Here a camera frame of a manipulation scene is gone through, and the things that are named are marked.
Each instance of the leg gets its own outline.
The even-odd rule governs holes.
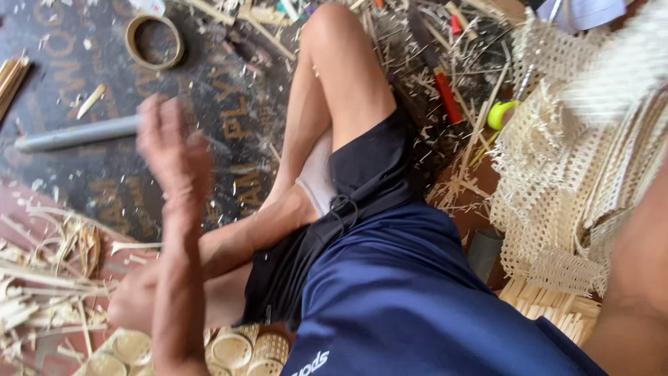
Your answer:
[[[355,15],[342,5],[321,5],[301,32],[281,166],[265,203],[293,186],[313,143],[330,122],[335,151],[395,108],[369,36]]]
[[[271,246],[295,229],[317,219],[300,186],[255,215],[204,234],[199,240],[204,273],[207,328],[236,322],[243,313],[244,290],[253,252]],[[109,304],[115,325],[150,333],[160,259],[130,272]]]

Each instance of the drawstring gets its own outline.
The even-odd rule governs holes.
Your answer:
[[[337,211],[343,210],[343,208],[348,204],[352,204],[353,208],[355,209],[355,217],[353,218],[353,223],[346,229],[345,223],[343,222],[343,219],[341,216],[337,213]],[[334,215],[334,217],[339,221],[341,224],[341,233],[345,233],[348,229],[351,229],[355,226],[357,223],[357,216],[359,215],[359,211],[357,209],[357,204],[347,195],[336,195],[332,198],[332,200],[329,202],[329,212]]]

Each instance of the knife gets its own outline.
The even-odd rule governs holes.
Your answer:
[[[446,108],[450,124],[455,124],[462,121],[462,114],[457,107],[452,91],[450,90],[450,83],[443,73],[443,68],[438,63],[438,55],[432,46],[432,37],[427,31],[427,28],[422,23],[420,12],[417,7],[411,3],[408,7],[408,26],[413,33],[413,38],[417,41],[417,45],[422,52],[422,59],[427,63],[429,68],[434,73],[434,82],[436,83],[436,90],[441,97],[441,101]]]

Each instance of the hand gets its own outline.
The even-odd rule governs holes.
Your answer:
[[[198,212],[210,189],[208,142],[201,132],[184,140],[181,105],[176,98],[161,104],[153,95],[141,104],[139,113],[137,149],[158,180],[166,207],[176,203],[180,209]]]
[[[668,324],[668,160],[657,173],[611,254],[606,303]]]

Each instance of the knee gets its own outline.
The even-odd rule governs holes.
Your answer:
[[[309,18],[301,30],[301,51],[304,45],[308,46],[313,40],[314,45],[327,45],[332,38],[343,37],[344,31],[351,27],[359,28],[362,34],[364,30],[357,16],[348,9],[346,5],[337,3],[325,3]]]
[[[152,307],[153,299],[149,289],[134,273],[123,278],[109,300],[109,322],[122,328],[149,331],[150,327],[142,320],[147,313],[145,310]]]

